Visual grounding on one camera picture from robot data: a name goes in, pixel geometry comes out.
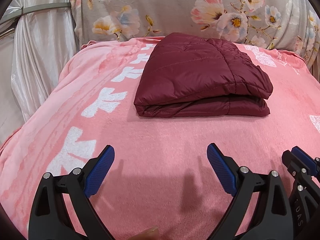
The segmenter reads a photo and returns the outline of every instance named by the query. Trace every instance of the maroon puffer jacket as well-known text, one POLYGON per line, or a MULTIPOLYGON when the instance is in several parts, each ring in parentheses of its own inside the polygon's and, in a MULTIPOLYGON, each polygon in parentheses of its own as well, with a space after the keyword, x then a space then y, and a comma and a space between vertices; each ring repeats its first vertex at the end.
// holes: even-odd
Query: maroon puffer jacket
POLYGON ((172 33, 154 48, 134 99, 140 116, 266 116, 268 75, 236 45, 172 33))

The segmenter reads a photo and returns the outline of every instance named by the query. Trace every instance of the metal screw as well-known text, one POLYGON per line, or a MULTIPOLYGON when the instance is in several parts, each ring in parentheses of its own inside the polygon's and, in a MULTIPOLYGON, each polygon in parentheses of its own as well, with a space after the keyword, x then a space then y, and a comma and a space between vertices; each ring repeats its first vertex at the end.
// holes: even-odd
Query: metal screw
POLYGON ((50 177, 50 172, 46 172, 45 174, 43 174, 43 178, 47 179, 50 177))
POLYGON ((271 171, 271 175, 274 177, 278 177, 279 173, 278 173, 278 171, 271 171))
POLYGON ((242 167, 240 168, 240 171, 241 171, 242 173, 248 173, 248 172, 249 172, 249 169, 248 169, 246 166, 242 166, 242 167))
POLYGON ((80 174, 80 172, 81 172, 81 169, 80 169, 80 168, 75 168, 75 169, 72 171, 72 173, 73 173, 74 175, 78 175, 78 174, 80 174))

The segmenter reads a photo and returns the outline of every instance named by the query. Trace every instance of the floral pillow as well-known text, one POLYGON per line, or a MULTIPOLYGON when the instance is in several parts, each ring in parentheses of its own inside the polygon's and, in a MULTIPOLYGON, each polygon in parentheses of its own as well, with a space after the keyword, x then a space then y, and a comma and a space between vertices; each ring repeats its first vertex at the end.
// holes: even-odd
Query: floral pillow
POLYGON ((182 32, 291 50, 309 67, 318 55, 320 20, 308 0, 70 1, 80 45, 182 32))

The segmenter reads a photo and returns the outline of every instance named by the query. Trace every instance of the pink blanket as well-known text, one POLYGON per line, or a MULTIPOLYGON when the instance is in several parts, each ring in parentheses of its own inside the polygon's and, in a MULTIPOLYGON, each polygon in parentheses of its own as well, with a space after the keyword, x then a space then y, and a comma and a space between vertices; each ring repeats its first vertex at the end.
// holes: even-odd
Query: pink blanket
MULTIPOLYGON (((292 181, 282 152, 298 145, 312 157, 319 155, 320 84, 292 52, 237 44, 270 77, 269 116, 139 117, 133 99, 159 40, 84 46, 64 67, 46 102, 2 146, 0 202, 25 236, 41 176, 82 167, 107 144, 115 148, 115 161, 90 200, 116 239, 154 225, 162 239, 209 236, 231 200, 207 160, 211 142, 253 172, 279 171, 288 191, 292 181)), ((82 232, 70 199, 66 202, 82 232)))

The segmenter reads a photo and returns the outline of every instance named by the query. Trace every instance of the textured blue pad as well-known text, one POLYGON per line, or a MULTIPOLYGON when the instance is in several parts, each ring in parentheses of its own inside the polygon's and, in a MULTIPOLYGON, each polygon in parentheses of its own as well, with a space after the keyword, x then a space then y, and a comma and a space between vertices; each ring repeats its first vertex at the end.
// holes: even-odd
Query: textured blue pad
POLYGON ((295 155, 297 158, 299 158, 309 169, 311 176, 317 176, 317 164, 316 161, 313 160, 308 154, 306 154, 304 151, 302 151, 299 147, 295 146, 291 150, 292 154, 295 155))
POLYGON ((230 170, 229 166, 223 160, 221 154, 215 149, 212 144, 209 144, 207 148, 207 156, 213 170, 218 176, 218 179, 224 191, 234 197, 237 193, 236 178, 230 170))
POLYGON ((84 194, 87 198, 98 192, 99 187, 108 173, 114 159, 115 150, 112 146, 109 146, 86 178, 84 194))

